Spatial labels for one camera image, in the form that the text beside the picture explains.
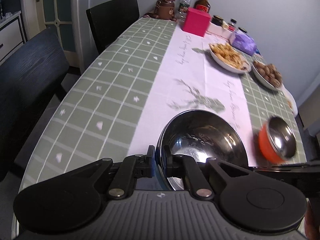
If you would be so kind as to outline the blue steel-lined bowl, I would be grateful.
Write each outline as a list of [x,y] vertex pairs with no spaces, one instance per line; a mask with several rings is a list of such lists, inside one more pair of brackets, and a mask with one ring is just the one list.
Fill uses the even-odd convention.
[[248,168],[247,153],[242,140],[233,127],[218,115],[191,109],[174,116],[163,128],[156,146],[157,177],[170,190],[183,190],[182,179],[165,174],[165,150],[172,155],[193,157],[198,163],[215,157],[228,163]]

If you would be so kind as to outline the orange steel-lined bowl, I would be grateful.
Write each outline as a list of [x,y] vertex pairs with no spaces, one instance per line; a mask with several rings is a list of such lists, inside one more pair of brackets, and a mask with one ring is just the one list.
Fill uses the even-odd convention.
[[297,150],[291,127],[279,116],[272,115],[258,133],[258,146],[264,158],[273,164],[292,159]]

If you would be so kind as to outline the green and white tablecloth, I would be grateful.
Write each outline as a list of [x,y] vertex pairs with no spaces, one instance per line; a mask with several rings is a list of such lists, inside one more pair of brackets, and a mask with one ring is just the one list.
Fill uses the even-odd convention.
[[266,90],[251,74],[221,68],[209,45],[222,39],[182,31],[175,22],[141,18],[101,53],[60,103],[27,165],[21,188],[109,157],[144,154],[178,113],[204,109],[226,120],[244,143],[250,166],[266,166],[253,134],[271,115],[293,129],[306,156],[294,115],[282,92]]

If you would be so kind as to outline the white dish of fries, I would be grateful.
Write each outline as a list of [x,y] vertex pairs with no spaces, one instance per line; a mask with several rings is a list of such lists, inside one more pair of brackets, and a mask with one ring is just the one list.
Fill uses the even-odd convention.
[[228,43],[210,43],[210,54],[223,69],[234,74],[245,74],[251,71],[249,62]]

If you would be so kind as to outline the white dish of walnuts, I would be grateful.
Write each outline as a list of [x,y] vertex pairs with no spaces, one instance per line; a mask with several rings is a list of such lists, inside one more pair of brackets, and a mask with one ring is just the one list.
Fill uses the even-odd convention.
[[278,91],[283,86],[283,79],[274,64],[253,61],[252,71],[255,78],[267,89]]

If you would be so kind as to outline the white plate at table edge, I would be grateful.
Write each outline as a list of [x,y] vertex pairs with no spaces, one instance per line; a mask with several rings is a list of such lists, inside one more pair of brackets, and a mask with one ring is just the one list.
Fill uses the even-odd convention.
[[284,85],[281,85],[280,90],[281,90],[282,93],[285,95],[285,97],[286,97],[286,99],[287,99],[287,101],[288,101],[289,107],[291,108],[291,111],[292,111],[294,117],[296,117],[296,116],[298,115],[298,108],[297,108],[296,101],[295,101],[294,97],[293,97],[292,94],[285,88]]

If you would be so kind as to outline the black wooden chair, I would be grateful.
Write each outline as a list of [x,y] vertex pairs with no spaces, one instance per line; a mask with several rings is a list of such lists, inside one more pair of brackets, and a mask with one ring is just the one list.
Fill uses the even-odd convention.
[[61,89],[68,69],[51,28],[38,33],[1,65],[1,179]]
[[137,0],[111,0],[86,10],[99,54],[139,19]]

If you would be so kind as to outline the purple plastic bag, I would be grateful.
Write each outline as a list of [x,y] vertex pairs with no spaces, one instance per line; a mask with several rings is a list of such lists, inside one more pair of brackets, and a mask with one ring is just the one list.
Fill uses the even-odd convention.
[[253,56],[253,54],[257,51],[257,44],[253,38],[240,30],[232,33],[229,38],[229,43],[232,47],[248,54],[249,56]]

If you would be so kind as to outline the pink square box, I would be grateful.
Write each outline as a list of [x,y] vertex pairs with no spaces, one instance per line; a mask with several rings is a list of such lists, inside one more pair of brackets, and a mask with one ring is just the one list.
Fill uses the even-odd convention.
[[182,30],[190,34],[204,37],[209,27],[210,21],[211,16],[207,12],[189,8]]

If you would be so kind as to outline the small dark jar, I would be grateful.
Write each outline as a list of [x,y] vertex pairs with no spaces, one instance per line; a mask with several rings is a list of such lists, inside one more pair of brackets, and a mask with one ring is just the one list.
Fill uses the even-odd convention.
[[217,16],[217,15],[213,15],[211,22],[214,25],[222,26],[223,25],[223,18],[221,18],[220,16]]

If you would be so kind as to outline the brown figurine jar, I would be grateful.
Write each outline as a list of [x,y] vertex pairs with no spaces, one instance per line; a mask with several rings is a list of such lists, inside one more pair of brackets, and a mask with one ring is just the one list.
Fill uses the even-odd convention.
[[153,12],[148,12],[143,17],[176,21],[174,10],[175,0],[157,0]]

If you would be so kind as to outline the clear plastic water bottle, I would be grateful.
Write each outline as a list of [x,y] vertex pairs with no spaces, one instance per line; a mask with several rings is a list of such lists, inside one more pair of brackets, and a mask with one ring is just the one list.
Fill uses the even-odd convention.
[[178,21],[185,21],[190,4],[191,4],[191,0],[180,0],[179,7],[176,14],[176,19]]

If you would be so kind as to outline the dark liquor bottle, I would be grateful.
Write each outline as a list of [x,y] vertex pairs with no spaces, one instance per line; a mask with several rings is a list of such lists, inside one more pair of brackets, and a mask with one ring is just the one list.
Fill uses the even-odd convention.
[[210,11],[210,3],[208,0],[198,0],[194,4],[194,9],[208,13]]

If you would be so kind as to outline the white cabinet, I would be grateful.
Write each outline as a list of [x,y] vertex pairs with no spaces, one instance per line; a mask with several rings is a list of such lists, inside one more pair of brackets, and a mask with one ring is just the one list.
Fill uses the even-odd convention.
[[17,11],[5,20],[1,20],[0,28],[0,64],[3,64],[26,42],[21,11]]

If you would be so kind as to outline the white paneled glass door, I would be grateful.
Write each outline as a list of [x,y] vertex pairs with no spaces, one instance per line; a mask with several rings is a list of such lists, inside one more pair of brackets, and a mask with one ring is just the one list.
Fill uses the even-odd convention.
[[44,29],[56,33],[72,71],[83,72],[76,45],[73,23],[73,0],[21,0],[21,10],[27,39]]

